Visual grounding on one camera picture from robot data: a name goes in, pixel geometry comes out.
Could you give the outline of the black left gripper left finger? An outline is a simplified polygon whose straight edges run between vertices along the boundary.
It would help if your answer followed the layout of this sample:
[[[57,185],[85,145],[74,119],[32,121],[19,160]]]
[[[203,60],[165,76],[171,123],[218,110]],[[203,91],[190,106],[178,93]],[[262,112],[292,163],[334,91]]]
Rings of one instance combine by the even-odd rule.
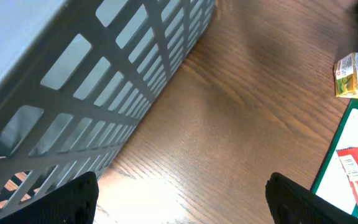
[[[89,171],[0,219],[0,224],[93,224],[98,195],[96,174]]]

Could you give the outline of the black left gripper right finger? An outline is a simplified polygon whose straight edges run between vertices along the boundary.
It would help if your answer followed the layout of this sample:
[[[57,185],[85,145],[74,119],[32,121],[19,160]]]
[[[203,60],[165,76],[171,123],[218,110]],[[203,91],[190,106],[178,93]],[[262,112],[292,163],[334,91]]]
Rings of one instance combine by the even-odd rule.
[[[358,218],[331,205],[284,175],[274,172],[265,198],[275,224],[353,224]]]

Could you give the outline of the green yellow juice carton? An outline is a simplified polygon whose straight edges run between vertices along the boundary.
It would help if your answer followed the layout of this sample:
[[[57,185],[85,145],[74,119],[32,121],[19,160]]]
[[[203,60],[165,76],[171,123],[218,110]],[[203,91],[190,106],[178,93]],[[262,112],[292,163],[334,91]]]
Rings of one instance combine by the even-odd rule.
[[[336,97],[358,99],[358,52],[338,60],[333,73]]]

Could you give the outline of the green 3M package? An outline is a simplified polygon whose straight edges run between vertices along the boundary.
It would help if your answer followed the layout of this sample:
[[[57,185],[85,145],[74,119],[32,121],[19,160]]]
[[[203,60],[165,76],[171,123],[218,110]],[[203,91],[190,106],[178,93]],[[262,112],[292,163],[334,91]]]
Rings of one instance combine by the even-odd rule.
[[[328,153],[313,182],[311,191],[325,201],[358,219],[358,206],[349,179],[338,158],[337,151],[358,148],[358,100],[351,100]]]

